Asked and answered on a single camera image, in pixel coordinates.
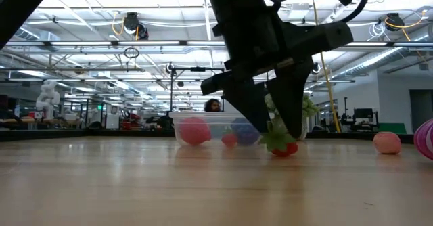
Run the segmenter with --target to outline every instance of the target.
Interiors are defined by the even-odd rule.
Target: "doorway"
[[[433,118],[433,91],[410,90],[412,129],[415,132],[422,124]]]

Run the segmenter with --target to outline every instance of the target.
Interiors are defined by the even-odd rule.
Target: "wooden table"
[[[433,161],[412,145],[310,140],[276,159],[143,137],[0,143],[2,226],[426,226],[432,210]]]

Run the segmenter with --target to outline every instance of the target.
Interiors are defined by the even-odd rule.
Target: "clear plastic bin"
[[[171,112],[176,140],[181,145],[248,147],[259,144],[260,133],[241,114]]]

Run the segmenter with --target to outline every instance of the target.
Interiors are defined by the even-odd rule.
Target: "pink striped ball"
[[[392,132],[377,133],[373,138],[373,144],[381,154],[398,154],[401,150],[400,138]]]
[[[416,148],[425,157],[433,160],[433,119],[425,122],[418,128],[413,136],[413,142]]]

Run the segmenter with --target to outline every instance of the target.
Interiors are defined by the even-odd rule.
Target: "red ball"
[[[184,118],[179,123],[179,134],[182,140],[189,145],[201,145],[212,139],[209,125],[206,121],[196,117]]]
[[[420,126],[415,132],[415,135],[413,136],[413,142],[415,143],[418,151],[431,160],[433,160],[432,128],[433,119],[425,122],[422,126]]]
[[[295,154],[298,151],[298,144],[297,143],[287,143],[286,144],[286,150],[281,151],[278,149],[274,149],[272,151],[272,154],[276,155],[277,157],[285,158],[292,154]]]

